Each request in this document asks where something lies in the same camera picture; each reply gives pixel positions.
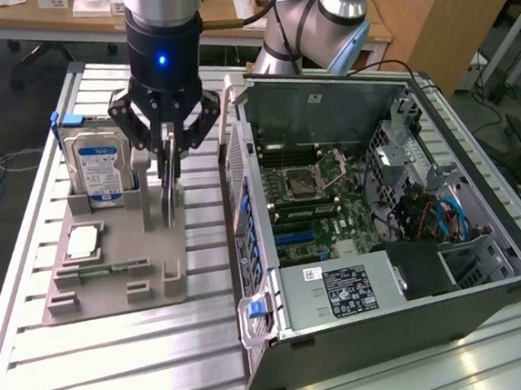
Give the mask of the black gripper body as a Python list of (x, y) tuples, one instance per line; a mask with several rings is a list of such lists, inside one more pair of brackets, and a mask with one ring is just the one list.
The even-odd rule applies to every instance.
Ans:
[(129, 94), (145, 115), (156, 105), (160, 123), (184, 121), (201, 99), (198, 57), (202, 25), (200, 14), (182, 25), (163, 27), (146, 25), (130, 10), (125, 11)]

